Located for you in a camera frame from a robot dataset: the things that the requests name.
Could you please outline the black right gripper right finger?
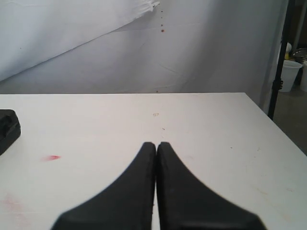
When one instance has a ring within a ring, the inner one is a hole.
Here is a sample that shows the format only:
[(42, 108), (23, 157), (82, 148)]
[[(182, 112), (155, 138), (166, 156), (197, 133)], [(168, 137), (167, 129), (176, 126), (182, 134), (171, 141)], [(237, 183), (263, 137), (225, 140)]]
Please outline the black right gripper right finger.
[(261, 219), (219, 196), (184, 165), (168, 142), (157, 149), (157, 201), (162, 230), (264, 230)]

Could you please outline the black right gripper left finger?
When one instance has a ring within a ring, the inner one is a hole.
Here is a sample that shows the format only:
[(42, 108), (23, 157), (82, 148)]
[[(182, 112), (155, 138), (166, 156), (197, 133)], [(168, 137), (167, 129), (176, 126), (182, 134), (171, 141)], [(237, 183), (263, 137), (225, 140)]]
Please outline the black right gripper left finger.
[(150, 230), (155, 190), (156, 148), (145, 142), (111, 185), (64, 212), (54, 230)]

